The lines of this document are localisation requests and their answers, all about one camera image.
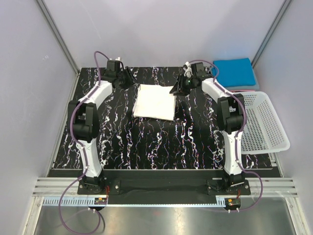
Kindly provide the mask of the white t-shirt with print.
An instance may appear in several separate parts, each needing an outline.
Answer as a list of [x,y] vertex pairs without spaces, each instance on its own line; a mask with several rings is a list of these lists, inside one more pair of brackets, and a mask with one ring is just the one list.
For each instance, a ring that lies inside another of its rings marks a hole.
[[170,93],[173,86],[140,84],[133,107],[133,117],[173,121],[176,97]]

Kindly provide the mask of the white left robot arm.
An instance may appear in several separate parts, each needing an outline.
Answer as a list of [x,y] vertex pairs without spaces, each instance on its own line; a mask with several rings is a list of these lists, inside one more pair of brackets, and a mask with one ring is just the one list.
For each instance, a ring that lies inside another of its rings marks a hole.
[[114,88],[128,89],[133,84],[134,76],[129,67],[113,71],[106,68],[104,80],[99,80],[81,99],[68,104],[68,131],[80,151],[83,164],[78,181],[96,194],[102,193],[106,187],[96,143],[100,131],[98,108]]

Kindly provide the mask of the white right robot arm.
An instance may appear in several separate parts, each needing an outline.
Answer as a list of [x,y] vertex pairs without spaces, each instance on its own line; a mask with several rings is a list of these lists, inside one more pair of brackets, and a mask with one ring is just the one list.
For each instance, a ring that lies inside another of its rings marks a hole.
[[244,98],[235,95],[213,78],[205,80],[180,74],[170,91],[172,95],[187,96],[191,89],[201,87],[217,103],[218,128],[222,131],[225,147],[224,175],[217,190],[233,194],[244,184],[242,170],[241,138],[246,123]]

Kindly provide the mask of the folded blue t-shirt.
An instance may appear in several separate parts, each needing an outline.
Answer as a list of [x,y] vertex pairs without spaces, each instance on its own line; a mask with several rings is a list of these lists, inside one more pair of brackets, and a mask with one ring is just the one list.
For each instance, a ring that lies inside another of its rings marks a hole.
[[215,60],[213,64],[219,69],[219,74],[216,79],[224,87],[256,85],[249,58]]

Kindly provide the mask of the folded pink t-shirt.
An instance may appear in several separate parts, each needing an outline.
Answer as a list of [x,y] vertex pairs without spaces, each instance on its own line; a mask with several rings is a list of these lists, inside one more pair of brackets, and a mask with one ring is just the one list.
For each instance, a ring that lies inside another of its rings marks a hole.
[[231,92],[233,92],[233,93],[255,92],[255,90],[241,89],[241,90],[231,90]]

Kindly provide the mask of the white plastic laundry basket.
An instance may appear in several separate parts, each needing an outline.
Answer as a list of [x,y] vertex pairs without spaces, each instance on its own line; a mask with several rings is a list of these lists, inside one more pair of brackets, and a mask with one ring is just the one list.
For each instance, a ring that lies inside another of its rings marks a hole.
[[241,140],[242,154],[268,154],[286,151],[290,141],[264,92],[243,92],[246,125]]

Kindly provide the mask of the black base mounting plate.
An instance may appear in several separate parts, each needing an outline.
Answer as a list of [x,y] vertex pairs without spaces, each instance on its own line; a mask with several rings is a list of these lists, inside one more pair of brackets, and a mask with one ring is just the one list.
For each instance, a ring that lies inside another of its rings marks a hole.
[[251,194],[245,175],[224,170],[104,170],[96,180],[82,180],[80,195],[109,196],[111,205],[213,204],[216,196]]

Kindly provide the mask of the left aluminium corner post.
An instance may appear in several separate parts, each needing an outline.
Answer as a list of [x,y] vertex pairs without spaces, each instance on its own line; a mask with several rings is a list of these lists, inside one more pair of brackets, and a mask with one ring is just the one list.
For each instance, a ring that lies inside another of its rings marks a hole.
[[35,3],[37,4],[40,12],[42,13],[48,27],[50,28],[53,36],[55,37],[59,47],[61,48],[66,60],[68,61],[70,67],[74,71],[76,75],[78,75],[80,69],[77,66],[76,62],[74,61],[73,56],[71,55],[63,37],[61,36],[61,33],[52,17],[52,14],[50,13],[46,3],[44,0],[35,0]]

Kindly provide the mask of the aluminium corner post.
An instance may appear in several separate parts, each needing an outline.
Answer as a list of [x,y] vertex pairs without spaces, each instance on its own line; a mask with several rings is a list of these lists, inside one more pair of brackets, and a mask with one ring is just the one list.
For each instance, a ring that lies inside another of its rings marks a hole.
[[261,56],[263,55],[267,45],[269,44],[271,38],[273,37],[274,33],[276,32],[280,22],[284,18],[286,12],[288,11],[289,7],[293,3],[293,0],[284,0],[282,5],[280,6],[276,16],[274,17],[274,20],[272,21],[269,29],[267,30],[255,56],[252,59],[251,65],[253,68],[257,66],[257,63],[259,62]]
[[44,0],[35,0],[35,3],[37,4],[40,12],[42,13],[48,27],[50,28],[53,36],[55,37],[59,47],[61,48],[66,60],[68,61],[70,67],[74,71],[76,75],[78,75],[80,69],[77,66],[76,62],[74,61],[73,56],[71,55],[63,37],[61,36],[61,33],[52,17],[52,14],[50,13],[46,3]]

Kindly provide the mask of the right aluminium corner post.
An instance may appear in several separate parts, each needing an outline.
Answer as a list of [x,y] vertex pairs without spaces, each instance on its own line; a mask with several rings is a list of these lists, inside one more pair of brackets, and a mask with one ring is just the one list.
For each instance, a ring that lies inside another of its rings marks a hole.
[[293,0],[284,0],[282,5],[280,6],[276,16],[274,17],[274,20],[272,21],[269,29],[267,30],[255,56],[252,59],[251,65],[253,68],[257,66],[257,63],[259,62],[261,56],[263,55],[267,45],[269,44],[271,38],[273,37],[274,33],[276,32],[280,22],[284,18],[286,12],[288,11],[289,7],[293,3]]

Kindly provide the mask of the aluminium frame rail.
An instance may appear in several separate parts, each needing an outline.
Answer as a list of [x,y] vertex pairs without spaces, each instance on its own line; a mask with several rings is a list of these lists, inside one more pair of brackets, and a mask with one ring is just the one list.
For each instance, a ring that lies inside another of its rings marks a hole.
[[[93,192],[83,192],[79,183],[75,178],[66,177],[42,177],[38,178],[32,195],[34,197],[60,197],[64,190],[71,184],[73,185],[66,191],[66,196],[86,196],[95,195]],[[247,178],[244,188],[241,190],[241,196],[256,197],[263,193],[264,197],[296,197],[297,192],[291,178]],[[191,187],[201,187],[208,191],[210,195],[217,195],[219,197],[227,197],[225,192],[215,192],[209,188],[208,184],[213,185],[219,183],[220,178],[213,178],[205,181],[203,179],[112,179],[109,180],[108,185],[110,188],[110,195],[122,194],[125,189],[136,190],[178,190],[182,188],[188,191]]]

